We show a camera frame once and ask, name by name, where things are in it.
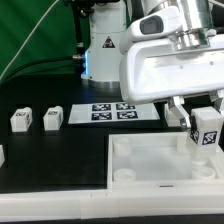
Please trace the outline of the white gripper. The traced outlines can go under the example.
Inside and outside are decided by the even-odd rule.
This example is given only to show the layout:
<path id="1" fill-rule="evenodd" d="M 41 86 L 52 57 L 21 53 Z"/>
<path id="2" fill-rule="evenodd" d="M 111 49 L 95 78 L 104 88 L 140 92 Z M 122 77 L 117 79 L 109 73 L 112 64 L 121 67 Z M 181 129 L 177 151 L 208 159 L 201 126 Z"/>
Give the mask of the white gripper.
<path id="1" fill-rule="evenodd" d="M 203 45 L 179 45 L 175 37 L 181 28 L 182 14 L 176 6 L 133 22 L 119 44 L 119 81 L 122 98 L 131 105 L 170 98 L 169 110 L 181 129 L 189 131 L 183 97 L 210 92 L 214 108 L 224 112 L 224 34 L 205 29 Z"/>

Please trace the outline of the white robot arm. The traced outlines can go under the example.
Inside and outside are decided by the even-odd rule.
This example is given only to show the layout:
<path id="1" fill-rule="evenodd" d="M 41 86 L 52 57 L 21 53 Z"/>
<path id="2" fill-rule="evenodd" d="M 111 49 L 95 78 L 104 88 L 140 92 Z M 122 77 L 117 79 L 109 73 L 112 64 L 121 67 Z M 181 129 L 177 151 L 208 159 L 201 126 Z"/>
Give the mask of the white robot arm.
<path id="1" fill-rule="evenodd" d="M 188 97 L 224 93 L 224 34 L 213 27 L 213 0 L 93 0 L 87 85 L 118 87 L 131 105 L 166 101 L 190 128 Z"/>

